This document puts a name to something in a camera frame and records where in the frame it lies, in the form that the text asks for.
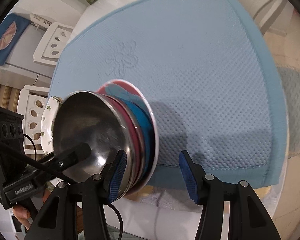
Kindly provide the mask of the person left hand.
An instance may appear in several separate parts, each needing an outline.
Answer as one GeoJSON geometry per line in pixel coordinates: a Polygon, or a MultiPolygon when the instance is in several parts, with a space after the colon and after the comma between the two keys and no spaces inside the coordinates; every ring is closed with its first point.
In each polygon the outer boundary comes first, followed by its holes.
{"type": "MultiPolygon", "coordinates": [[[[51,192],[49,189],[46,189],[43,193],[43,197],[42,200],[43,202],[45,202],[47,200],[47,198],[50,196],[51,192]]],[[[14,207],[12,207],[12,211],[14,216],[16,217],[17,220],[19,220],[19,222],[21,222],[21,224],[23,226],[25,226],[25,228],[27,230],[29,230],[31,223],[29,221],[29,219],[31,218],[31,214],[30,212],[23,206],[20,205],[15,205],[14,207]]]]}

